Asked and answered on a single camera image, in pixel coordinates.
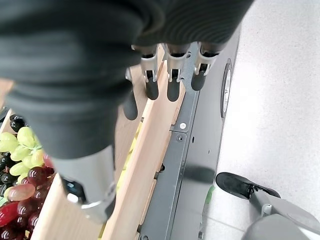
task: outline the black foot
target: black foot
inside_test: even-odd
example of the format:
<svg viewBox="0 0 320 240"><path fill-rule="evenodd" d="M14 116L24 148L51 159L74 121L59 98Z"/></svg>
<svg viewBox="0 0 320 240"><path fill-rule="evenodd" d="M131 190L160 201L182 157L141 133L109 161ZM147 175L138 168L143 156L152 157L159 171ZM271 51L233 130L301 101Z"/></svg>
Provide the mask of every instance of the black foot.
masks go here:
<svg viewBox="0 0 320 240"><path fill-rule="evenodd" d="M281 198L275 190L260 186L243 176L230 172L219 173L215 178L215 182L222 190L241 199L249 200L254 190L262 190L274 197Z"/></svg>

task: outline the produce display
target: produce display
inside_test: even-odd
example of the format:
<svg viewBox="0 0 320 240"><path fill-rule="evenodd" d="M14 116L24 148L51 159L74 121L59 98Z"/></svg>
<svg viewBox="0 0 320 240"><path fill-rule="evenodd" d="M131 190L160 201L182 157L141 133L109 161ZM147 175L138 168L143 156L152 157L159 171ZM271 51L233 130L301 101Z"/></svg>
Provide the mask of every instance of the produce display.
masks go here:
<svg viewBox="0 0 320 240"><path fill-rule="evenodd" d="M0 133L0 240L29 240L55 173L23 117L10 126L17 134Z"/></svg>

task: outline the white floor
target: white floor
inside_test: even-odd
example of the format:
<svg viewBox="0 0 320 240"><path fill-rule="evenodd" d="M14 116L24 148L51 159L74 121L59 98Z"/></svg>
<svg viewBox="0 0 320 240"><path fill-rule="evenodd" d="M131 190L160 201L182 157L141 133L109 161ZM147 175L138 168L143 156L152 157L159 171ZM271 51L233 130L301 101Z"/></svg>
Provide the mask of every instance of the white floor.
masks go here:
<svg viewBox="0 0 320 240"><path fill-rule="evenodd" d="M320 220L320 1L256 0L243 20L218 172ZM205 240L240 240L249 203L214 190Z"/></svg>

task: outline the bolt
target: bolt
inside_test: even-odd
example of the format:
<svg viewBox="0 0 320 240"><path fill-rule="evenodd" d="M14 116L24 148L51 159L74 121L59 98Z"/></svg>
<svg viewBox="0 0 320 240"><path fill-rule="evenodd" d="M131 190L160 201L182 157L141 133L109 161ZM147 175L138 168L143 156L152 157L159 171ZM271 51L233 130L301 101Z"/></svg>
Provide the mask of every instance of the bolt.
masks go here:
<svg viewBox="0 0 320 240"><path fill-rule="evenodd" d="M185 124L184 122L180 123L180 128L181 129L186 129L187 124Z"/></svg>

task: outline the gray metal frame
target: gray metal frame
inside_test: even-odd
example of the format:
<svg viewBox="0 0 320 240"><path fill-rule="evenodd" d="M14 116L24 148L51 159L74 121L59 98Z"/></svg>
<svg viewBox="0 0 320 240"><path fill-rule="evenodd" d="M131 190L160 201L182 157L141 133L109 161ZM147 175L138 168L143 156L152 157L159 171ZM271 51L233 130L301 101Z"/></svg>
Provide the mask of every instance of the gray metal frame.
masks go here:
<svg viewBox="0 0 320 240"><path fill-rule="evenodd" d="M213 184L224 120L221 95L226 63L235 64L237 29L207 75L200 92L191 89L197 44L190 47L182 77L186 94L163 160L165 170L157 183L142 226L140 240L196 240L205 198Z"/></svg>

